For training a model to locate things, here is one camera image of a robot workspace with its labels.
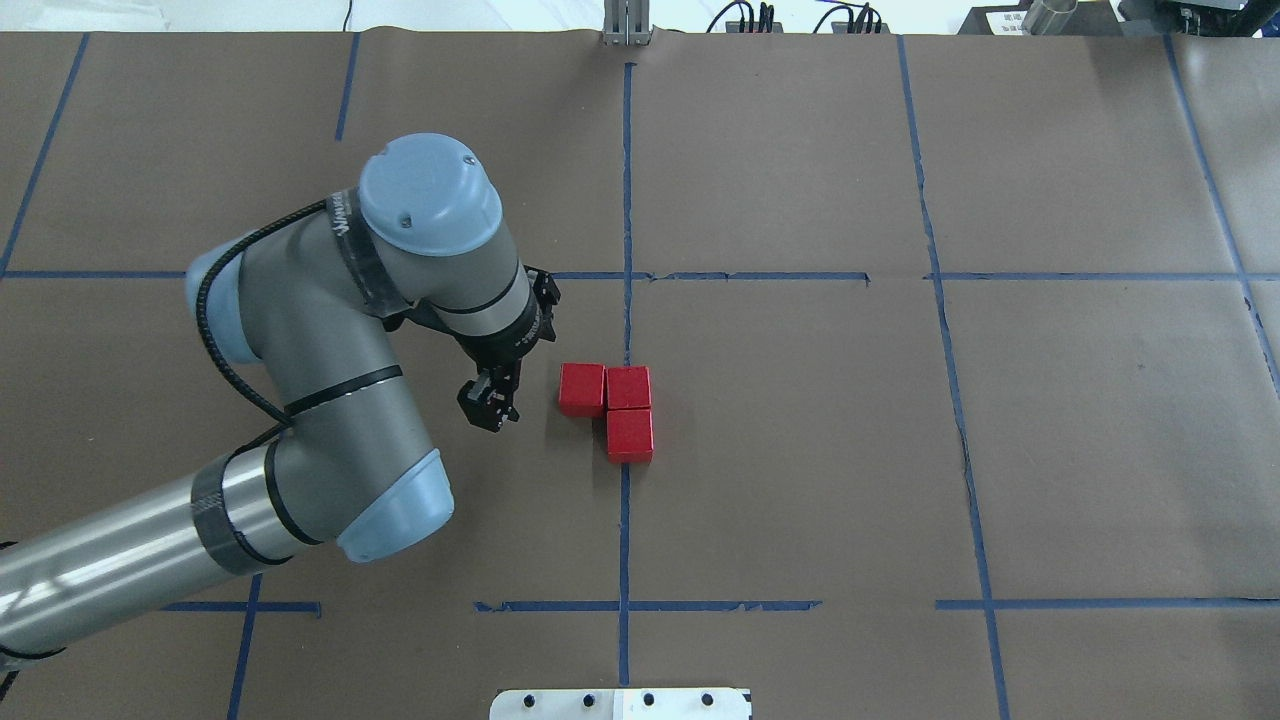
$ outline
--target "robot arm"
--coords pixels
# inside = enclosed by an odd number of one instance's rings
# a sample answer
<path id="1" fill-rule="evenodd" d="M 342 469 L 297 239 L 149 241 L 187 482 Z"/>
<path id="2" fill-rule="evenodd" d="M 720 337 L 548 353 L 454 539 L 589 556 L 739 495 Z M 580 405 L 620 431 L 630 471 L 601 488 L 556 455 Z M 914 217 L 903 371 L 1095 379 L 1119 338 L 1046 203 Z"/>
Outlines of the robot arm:
<path id="1" fill-rule="evenodd" d="M 193 304 L 224 254 L 192 265 Z M 311 544 L 367 562 L 421 541 L 453 496 L 387 331 L 453 336 L 479 374 L 460 404 L 490 430 L 518 419 L 520 359 L 554 340 L 559 291 L 520 263 L 483 167 L 444 136 L 393 141 L 357 190 L 223 265 L 204 290 L 214 355 L 266 365 L 287 429 L 0 552 L 0 670 Z"/>

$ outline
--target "metal bracket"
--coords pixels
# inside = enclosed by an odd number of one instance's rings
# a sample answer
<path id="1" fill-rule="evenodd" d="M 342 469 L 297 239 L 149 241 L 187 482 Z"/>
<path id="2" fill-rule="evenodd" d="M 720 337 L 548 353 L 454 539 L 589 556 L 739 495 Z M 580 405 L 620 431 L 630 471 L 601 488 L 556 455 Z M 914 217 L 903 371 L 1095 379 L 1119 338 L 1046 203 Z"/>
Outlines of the metal bracket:
<path id="1" fill-rule="evenodd" d="M 751 691 L 737 688 L 620 688 L 506 691 L 489 720 L 751 720 Z"/>
<path id="2" fill-rule="evenodd" d="M 605 45 L 649 45 L 649 0 L 604 0 Z"/>

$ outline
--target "black tape band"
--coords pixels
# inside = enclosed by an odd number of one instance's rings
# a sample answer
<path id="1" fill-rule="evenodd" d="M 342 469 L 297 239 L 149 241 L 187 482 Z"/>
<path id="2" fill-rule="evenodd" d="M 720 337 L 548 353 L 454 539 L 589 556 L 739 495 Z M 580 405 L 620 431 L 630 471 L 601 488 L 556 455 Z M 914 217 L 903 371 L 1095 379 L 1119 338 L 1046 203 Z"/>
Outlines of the black tape band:
<path id="1" fill-rule="evenodd" d="M 343 190 L 330 195 L 324 202 L 329 211 L 329 228 L 338 240 L 338 252 L 351 272 L 351 279 L 360 288 L 365 306 L 375 318 L 385 320 L 410 309 L 399 290 L 387 273 L 374 238 L 360 214 L 360 200 L 355 192 Z"/>
<path id="2" fill-rule="evenodd" d="M 278 447 L 280 447 L 280 443 L 273 442 L 271 447 L 266 448 L 266 496 L 271 500 L 271 509 L 275 510 L 275 516 L 279 518 L 284 529 L 289 530 L 289 534 L 297 538 L 298 542 L 321 544 L 320 541 L 302 532 L 302 528 L 293 521 L 293 516 L 289 515 L 288 509 L 284 507 L 284 500 L 280 498 L 280 488 L 275 483 L 275 450 Z"/>
<path id="3" fill-rule="evenodd" d="M 260 573 L 268 566 L 288 562 L 288 557 L 264 557 L 232 525 L 223 497 L 223 475 L 229 460 L 230 456 L 227 455 L 205 465 L 191 482 L 191 519 L 205 552 L 233 575 Z"/>
<path id="4" fill-rule="evenodd" d="M 17 657 L 18 660 L 44 660 L 46 657 L 52 657 L 64 650 L 67 648 L 60 647 L 49 652 L 18 652 L 17 650 L 9 650 L 0 644 L 0 655 L 8 655 L 9 657 Z"/>
<path id="5" fill-rule="evenodd" d="M 392 378 L 398 378 L 403 375 L 404 372 L 399 369 L 399 365 L 388 365 L 381 370 L 374 370 L 372 373 L 365 373 L 364 375 L 351 378 L 349 380 L 340 382 L 335 386 L 329 386 L 321 391 L 312 392 L 306 397 L 294 400 L 293 402 L 284 406 L 284 411 L 289 415 L 301 415 L 312 407 L 319 407 L 330 400 L 338 400 L 344 395 L 351 395 L 358 389 L 365 389 L 371 384 L 380 383 L 383 380 L 389 380 Z"/>

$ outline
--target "table surface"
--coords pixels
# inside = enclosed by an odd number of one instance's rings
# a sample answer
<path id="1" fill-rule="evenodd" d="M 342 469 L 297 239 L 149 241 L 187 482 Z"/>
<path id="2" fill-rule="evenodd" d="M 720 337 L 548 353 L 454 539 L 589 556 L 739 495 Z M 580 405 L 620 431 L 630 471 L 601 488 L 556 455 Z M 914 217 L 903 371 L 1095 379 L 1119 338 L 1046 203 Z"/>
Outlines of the table surface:
<path id="1" fill-rule="evenodd" d="M 564 292 L 497 436 L 457 411 L 448 338 L 394 336 L 457 497 L 436 536 L 147 614 L 4 710 L 484 717 L 503 688 L 707 684 L 759 717 L 1274 716 L 1276 61 L 1188 38 L 0 36 L 0 539 L 265 427 L 204 356 L 183 269 L 393 137 L 467 142 Z M 657 456 L 618 468 L 554 396 L 563 361 L 627 360 Z"/>

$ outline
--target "blue tape line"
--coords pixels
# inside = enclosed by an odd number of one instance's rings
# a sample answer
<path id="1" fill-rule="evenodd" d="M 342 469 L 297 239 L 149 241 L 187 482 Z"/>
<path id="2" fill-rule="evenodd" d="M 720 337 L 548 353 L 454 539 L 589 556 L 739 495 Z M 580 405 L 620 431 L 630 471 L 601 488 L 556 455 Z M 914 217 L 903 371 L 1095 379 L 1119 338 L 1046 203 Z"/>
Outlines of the blue tape line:
<path id="1" fill-rule="evenodd" d="M 1101 281 L 1101 282 L 1215 282 L 1235 281 L 1231 273 L 938 273 L 942 281 Z"/>
<path id="2" fill-rule="evenodd" d="M 236 678 L 232 680 L 232 700 L 227 706 L 227 720 L 239 715 L 241 693 L 244 692 L 244 673 L 248 670 L 248 648 L 253 642 L 253 620 L 257 616 L 257 598 L 262 592 L 262 574 L 253 575 L 248 585 L 248 602 L 244 605 L 244 626 L 241 629 L 241 651 L 236 659 Z"/>
<path id="3" fill-rule="evenodd" d="M 476 612 L 617 612 L 616 600 L 516 600 L 494 605 L 472 602 Z"/>
<path id="4" fill-rule="evenodd" d="M 618 521 L 618 687 L 631 684 L 631 464 L 622 464 Z"/>
<path id="5" fill-rule="evenodd" d="M 18 204 L 18 214 L 14 217 L 13 227 L 9 229 L 9 241 L 4 246 L 4 254 L 0 255 L 0 278 L 6 277 L 9 260 L 13 259 L 13 250 L 18 245 L 18 236 L 22 234 L 22 222 L 27 218 L 31 197 L 36 193 L 36 182 L 40 181 L 40 172 L 45 169 L 49 147 L 54 143 L 58 123 L 61 122 L 63 111 L 67 110 L 67 100 L 72 96 L 72 86 L 76 85 L 76 76 L 79 74 L 79 65 L 84 59 L 84 50 L 87 47 L 88 33 L 84 32 L 81 33 L 81 44 L 76 50 L 76 59 L 72 60 L 72 69 L 67 73 L 67 82 L 63 83 L 63 95 L 58 99 L 58 108 L 54 110 L 54 117 L 49 120 L 49 129 L 45 131 L 45 142 L 41 143 L 40 154 L 36 155 L 36 164 L 31 168 L 31 177 L 27 178 L 27 190 L 23 191 L 22 202 Z"/>
<path id="6" fill-rule="evenodd" d="M 650 277 L 653 281 L 859 281 L 872 283 L 867 273 L 774 273 L 774 272 L 749 272 L 749 273 L 668 273 L 662 277 Z"/>
<path id="7" fill-rule="evenodd" d="M 1210 200 L 1213 201 L 1213 214 L 1217 215 L 1219 225 L 1222 227 L 1226 249 L 1231 255 L 1231 265 L 1235 268 L 1235 275 L 1240 281 L 1240 290 L 1244 292 L 1244 306 L 1248 309 L 1249 319 L 1253 322 L 1253 332 L 1258 336 L 1258 345 L 1262 346 L 1262 359 L 1267 364 L 1267 373 L 1271 374 L 1271 389 L 1275 391 L 1276 397 L 1280 397 L 1280 369 L 1276 368 L 1275 350 L 1271 346 L 1271 338 L 1267 337 L 1266 328 L 1262 325 L 1262 318 L 1258 315 L 1258 304 L 1253 301 L 1253 288 L 1249 287 L 1249 279 L 1244 272 L 1244 261 L 1240 260 L 1240 249 L 1235 243 L 1235 233 L 1231 232 L 1231 223 L 1226 219 L 1222 196 L 1217 191 L 1213 170 L 1208 167 L 1208 158 L 1204 155 L 1204 146 L 1201 143 L 1199 129 L 1196 126 L 1196 118 L 1192 115 L 1190 102 L 1187 101 L 1187 88 L 1183 86 L 1183 73 L 1178 68 L 1178 54 L 1174 53 L 1174 41 L 1167 35 L 1164 36 L 1164 41 L 1165 56 L 1169 58 L 1169 70 L 1174 76 L 1174 87 L 1178 90 L 1178 105 L 1183 109 L 1183 117 L 1187 119 L 1187 128 L 1192 136 L 1192 146 L 1196 149 L 1196 159 L 1199 161 L 1201 173 L 1203 173 L 1204 183 L 1208 186 Z"/>
<path id="8" fill-rule="evenodd" d="M 631 299 L 635 264 L 631 255 L 631 77 L 635 63 L 622 68 L 622 365 L 631 365 Z M 618 687 L 631 684 L 631 465 L 621 468 L 618 503 Z"/>
<path id="9" fill-rule="evenodd" d="M 247 602 L 237 601 L 187 601 L 187 602 L 170 602 L 160 610 L 163 612 L 244 612 L 248 609 Z"/>
<path id="10" fill-rule="evenodd" d="M 820 600 L 636 600 L 635 612 L 808 612 Z"/>
<path id="11" fill-rule="evenodd" d="M 91 279 L 141 279 L 141 281 L 170 281 L 182 279 L 187 273 L 182 270 L 10 270 L 6 278 L 40 279 L 40 281 L 91 281 Z"/>
<path id="12" fill-rule="evenodd" d="M 902 99 L 906 102 L 906 122 L 911 131 L 911 155 L 915 159 L 915 184 L 920 195 L 920 218 L 924 220 L 924 234 L 929 240 L 929 268 L 933 270 L 933 296 L 938 306 L 938 327 L 942 331 L 942 354 L 947 361 L 947 380 L 951 384 L 951 411 L 955 415 L 956 430 L 960 433 L 960 448 L 964 452 L 964 480 L 969 491 L 969 527 L 973 533 L 974 557 L 978 561 L 978 583 L 982 598 L 991 600 L 991 574 L 987 569 L 987 547 L 982 533 L 982 514 L 978 510 L 978 487 L 973 479 L 973 461 L 969 456 L 969 432 L 965 428 L 964 404 L 960 401 L 960 378 L 956 373 L 955 352 L 951 346 L 951 328 L 947 324 L 946 296 L 942 290 L 942 268 L 938 260 L 938 245 L 933 234 L 933 220 L 929 218 L 929 205 L 924 199 L 924 160 L 920 154 L 920 131 L 915 122 L 915 101 L 911 97 L 911 73 L 906 63 L 906 42 L 897 36 L 897 60 L 902 73 Z M 996 684 L 996 705 L 1001 720 L 1009 720 L 1009 693 L 1005 689 L 1005 664 L 1000 653 L 1000 633 L 996 628 L 996 611 L 983 610 L 987 620 L 987 646 L 991 650 L 991 671 Z"/>
<path id="13" fill-rule="evenodd" d="M 244 612 L 248 610 L 247 602 L 218 601 L 218 600 L 188 600 L 183 602 L 170 602 L 160 609 L 163 612 Z M 259 602 L 259 612 L 306 612 L 320 618 L 319 602 Z"/>
<path id="14" fill-rule="evenodd" d="M 940 600 L 937 610 L 1130 610 L 1130 609 L 1280 609 L 1272 597 L 1069 597 L 1044 600 Z"/>
<path id="15" fill-rule="evenodd" d="M 338 128 L 333 131 L 333 138 L 342 142 L 342 135 L 347 131 L 347 105 L 351 102 L 351 83 L 356 79 L 356 58 L 360 54 L 360 33 L 351 35 L 351 54 L 347 56 L 347 82 L 342 85 L 342 105 L 338 106 Z"/>
<path id="16" fill-rule="evenodd" d="M 622 70 L 622 364 L 631 365 L 631 283 L 635 266 L 631 260 L 631 70 Z"/>
<path id="17" fill-rule="evenodd" d="M 634 600 L 628 612 L 808 612 L 820 600 Z M 476 612 L 618 612 L 613 600 L 516 600 L 499 605 L 472 602 Z"/>
<path id="18" fill-rule="evenodd" d="M 623 281 L 627 278 L 626 273 L 591 273 L 591 272 L 579 272 L 568 270 L 562 273 L 552 273 L 552 277 L 558 281 Z"/>

